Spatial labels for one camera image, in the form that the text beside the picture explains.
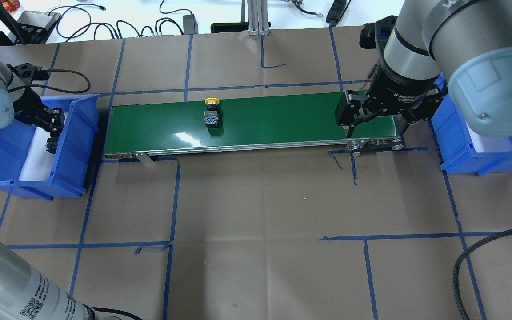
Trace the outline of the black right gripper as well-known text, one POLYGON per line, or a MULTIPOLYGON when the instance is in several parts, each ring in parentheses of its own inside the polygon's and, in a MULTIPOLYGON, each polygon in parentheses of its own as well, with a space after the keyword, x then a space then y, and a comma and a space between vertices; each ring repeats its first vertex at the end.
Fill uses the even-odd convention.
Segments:
POLYGON ((364 122, 395 115, 396 136, 403 138, 410 126, 430 120, 444 98, 434 79, 394 79, 381 64, 374 65, 369 79, 365 93, 347 90, 335 108, 336 124, 348 127, 347 138, 364 122))

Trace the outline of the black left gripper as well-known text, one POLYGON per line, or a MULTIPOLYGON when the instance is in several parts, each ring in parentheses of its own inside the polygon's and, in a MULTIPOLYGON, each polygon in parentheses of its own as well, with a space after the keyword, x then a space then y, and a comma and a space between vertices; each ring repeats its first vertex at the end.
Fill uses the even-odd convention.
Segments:
POLYGON ((47 107, 32 89, 24 89, 13 103, 15 119, 26 125, 35 125, 49 133, 49 139, 60 136, 65 114, 61 108, 47 107))

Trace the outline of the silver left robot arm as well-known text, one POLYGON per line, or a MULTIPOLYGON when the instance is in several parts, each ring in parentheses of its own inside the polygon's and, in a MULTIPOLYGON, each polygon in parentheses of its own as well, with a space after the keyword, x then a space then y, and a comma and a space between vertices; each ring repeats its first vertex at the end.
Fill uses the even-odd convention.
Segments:
MULTIPOLYGON (((98 94, 39 96, 51 70, 0 61, 0 190, 20 198, 83 195, 98 94)), ((97 320, 77 300, 0 242, 0 320, 97 320)))

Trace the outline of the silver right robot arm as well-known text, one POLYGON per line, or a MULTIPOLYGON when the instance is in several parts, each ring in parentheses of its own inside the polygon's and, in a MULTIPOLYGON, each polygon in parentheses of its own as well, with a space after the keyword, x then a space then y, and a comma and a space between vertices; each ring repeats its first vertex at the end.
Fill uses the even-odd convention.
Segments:
POLYGON ((335 109, 347 136, 380 116, 431 118, 439 75, 473 132, 512 136, 512 0, 407 0, 398 16, 365 24, 360 46, 378 63, 367 93, 349 90, 335 109))

